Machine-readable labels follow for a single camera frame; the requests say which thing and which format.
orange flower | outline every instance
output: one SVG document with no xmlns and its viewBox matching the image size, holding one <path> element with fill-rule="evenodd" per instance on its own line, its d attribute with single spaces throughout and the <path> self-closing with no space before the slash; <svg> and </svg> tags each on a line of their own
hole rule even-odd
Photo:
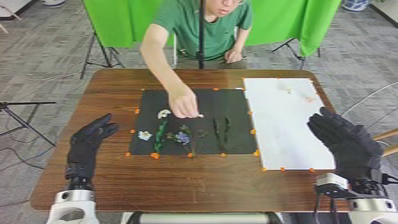
<svg viewBox="0 0 398 224">
<path fill-rule="evenodd" d="M 156 152 L 151 153 L 151 157 L 153 157 L 153 159 L 158 159 L 160 158 L 160 155 L 158 155 Z"/>
<path fill-rule="evenodd" d="M 252 153 L 252 155 L 254 155 L 256 157 L 259 157 L 259 150 L 256 150 L 256 152 Z"/>
</svg>

man's hand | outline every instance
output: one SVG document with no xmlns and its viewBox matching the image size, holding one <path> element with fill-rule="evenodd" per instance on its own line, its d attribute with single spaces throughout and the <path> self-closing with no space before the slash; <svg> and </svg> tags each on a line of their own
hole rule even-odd
<svg viewBox="0 0 398 224">
<path fill-rule="evenodd" d="M 117 130 L 117 124 L 110 123 L 112 114 L 97 118 L 71 136 L 71 151 L 67 153 L 65 178 L 92 178 L 96 169 L 96 152 Z"/>
<path fill-rule="evenodd" d="M 233 48 L 225 52 L 224 59 L 225 59 L 227 64 L 238 62 L 243 59 L 241 50 L 238 50 L 238 49 Z"/>
<path fill-rule="evenodd" d="M 362 125 L 353 125 L 325 107 L 320 114 L 311 116 L 307 126 L 332 152 L 336 174 L 348 180 L 369 179 L 371 169 L 380 170 L 382 147 Z"/>
<path fill-rule="evenodd" d="M 181 83 L 167 90 L 170 110 L 177 118 L 197 118 L 197 99 L 190 87 Z"/>
</svg>

green stem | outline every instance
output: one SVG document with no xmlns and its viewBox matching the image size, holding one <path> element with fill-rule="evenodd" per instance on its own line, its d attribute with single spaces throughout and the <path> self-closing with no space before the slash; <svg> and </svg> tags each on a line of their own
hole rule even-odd
<svg viewBox="0 0 398 224">
<path fill-rule="evenodd" d="M 156 131 L 156 139 L 154 139 L 154 152 L 160 154 L 160 149 L 163 148 L 163 136 L 165 136 L 165 126 L 167 126 L 169 121 L 163 120 L 163 123 L 158 126 L 158 131 Z"/>
</svg>

black mat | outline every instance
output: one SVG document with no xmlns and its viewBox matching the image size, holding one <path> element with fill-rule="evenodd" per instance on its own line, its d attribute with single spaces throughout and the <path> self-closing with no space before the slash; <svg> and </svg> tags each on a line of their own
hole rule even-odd
<svg viewBox="0 0 398 224">
<path fill-rule="evenodd" d="M 224 145 L 227 154 L 250 154 L 256 151 L 256 139 L 250 134 L 252 123 L 249 115 L 247 100 L 241 90 L 195 90 L 199 112 L 204 115 L 204 118 L 195 119 L 179 119 L 170 114 L 167 117 L 167 129 L 165 133 L 179 132 L 179 127 L 188 126 L 192 131 L 192 141 L 186 145 L 195 147 L 197 154 L 220 154 L 220 145 L 215 135 L 215 121 L 218 126 L 218 139 L 224 142 L 225 133 L 227 133 L 227 144 Z M 140 114 L 135 122 L 135 134 L 131 139 L 131 154 L 133 155 L 149 155 L 154 145 L 154 136 L 156 129 L 161 124 L 158 119 L 158 112 L 169 109 L 169 100 L 167 92 L 160 90 L 145 90 L 142 92 L 142 101 L 140 101 Z M 149 131 L 153 137 L 149 141 L 138 139 L 138 132 Z M 160 151 L 163 155 L 179 155 L 186 154 L 186 149 L 179 143 L 165 139 L 163 149 Z"/>
</svg>

white paper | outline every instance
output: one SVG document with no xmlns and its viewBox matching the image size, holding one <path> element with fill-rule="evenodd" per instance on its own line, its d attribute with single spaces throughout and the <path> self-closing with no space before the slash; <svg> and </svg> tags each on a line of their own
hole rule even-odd
<svg viewBox="0 0 398 224">
<path fill-rule="evenodd" d="M 245 78 L 245 97 L 263 167 L 268 170 L 334 169 L 334 158 L 307 128 L 323 106 L 312 81 L 305 78 Z"/>
</svg>

